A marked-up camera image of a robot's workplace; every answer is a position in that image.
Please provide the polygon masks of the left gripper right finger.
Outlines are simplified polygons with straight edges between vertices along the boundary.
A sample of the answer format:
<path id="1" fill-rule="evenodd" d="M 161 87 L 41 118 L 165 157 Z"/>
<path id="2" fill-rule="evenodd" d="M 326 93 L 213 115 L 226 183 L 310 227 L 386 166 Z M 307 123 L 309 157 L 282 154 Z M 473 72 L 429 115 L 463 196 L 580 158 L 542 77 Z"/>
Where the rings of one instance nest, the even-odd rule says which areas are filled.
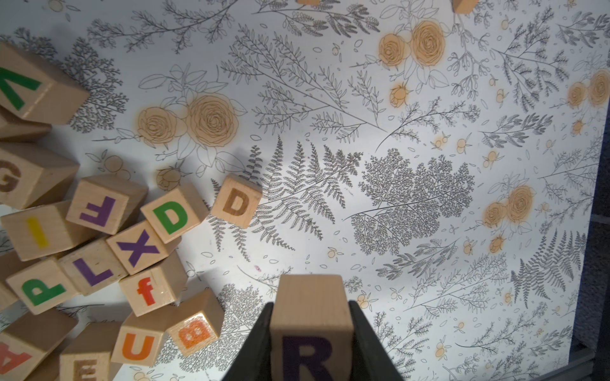
<path id="1" fill-rule="evenodd" d="M 401 374 L 384 350 L 360 306 L 355 301 L 349 301 L 348 304 L 354 324 L 350 380 L 402 381 Z"/>

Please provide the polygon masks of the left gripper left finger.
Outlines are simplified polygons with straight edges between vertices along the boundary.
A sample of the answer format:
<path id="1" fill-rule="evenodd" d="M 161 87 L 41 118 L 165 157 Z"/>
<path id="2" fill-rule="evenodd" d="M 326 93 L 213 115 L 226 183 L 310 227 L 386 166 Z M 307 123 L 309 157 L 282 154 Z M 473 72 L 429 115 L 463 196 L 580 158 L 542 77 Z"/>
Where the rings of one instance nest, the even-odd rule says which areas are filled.
<path id="1" fill-rule="evenodd" d="M 270 322 L 274 303 L 266 303 L 223 381 L 271 380 Z"/>

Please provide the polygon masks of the wooden block purple R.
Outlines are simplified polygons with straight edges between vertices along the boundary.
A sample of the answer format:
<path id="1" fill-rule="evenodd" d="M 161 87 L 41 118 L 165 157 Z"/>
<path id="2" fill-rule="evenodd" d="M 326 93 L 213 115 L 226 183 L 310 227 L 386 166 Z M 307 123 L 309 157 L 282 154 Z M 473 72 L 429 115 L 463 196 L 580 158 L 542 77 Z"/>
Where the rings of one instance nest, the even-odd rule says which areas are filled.
<path id="1" fill-rule="evenodd" d="M 281 276 L 270 336 L 273 380 L 348 380 L 354 324 L 341 276 Z"/>

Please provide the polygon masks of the wooden block brown D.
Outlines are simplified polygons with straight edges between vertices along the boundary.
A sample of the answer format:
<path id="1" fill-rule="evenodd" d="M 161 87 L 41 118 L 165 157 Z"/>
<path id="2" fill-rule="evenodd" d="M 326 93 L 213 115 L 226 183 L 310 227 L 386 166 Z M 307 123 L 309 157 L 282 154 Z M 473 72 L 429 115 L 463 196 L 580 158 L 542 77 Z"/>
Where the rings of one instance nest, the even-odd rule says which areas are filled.
<path id="1" fill-rule="evenodd" d="M 230 174 L 222 184 L 211 214 L 247 229 L 254 218 L 262 195 L 262 187 Z"/>

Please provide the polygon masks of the wooden block brown E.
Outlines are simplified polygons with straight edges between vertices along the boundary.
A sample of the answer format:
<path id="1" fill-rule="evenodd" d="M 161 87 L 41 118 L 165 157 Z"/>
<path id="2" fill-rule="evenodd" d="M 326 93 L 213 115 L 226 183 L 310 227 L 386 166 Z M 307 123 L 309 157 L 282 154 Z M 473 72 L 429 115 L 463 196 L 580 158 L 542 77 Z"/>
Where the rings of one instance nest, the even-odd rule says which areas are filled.
<path id="1" fill-rule="evenodd" d="M 60 380 L 113 380 L 122 365 L 111 356 L 121 322 L 93 322 L 60 354 Z"/>

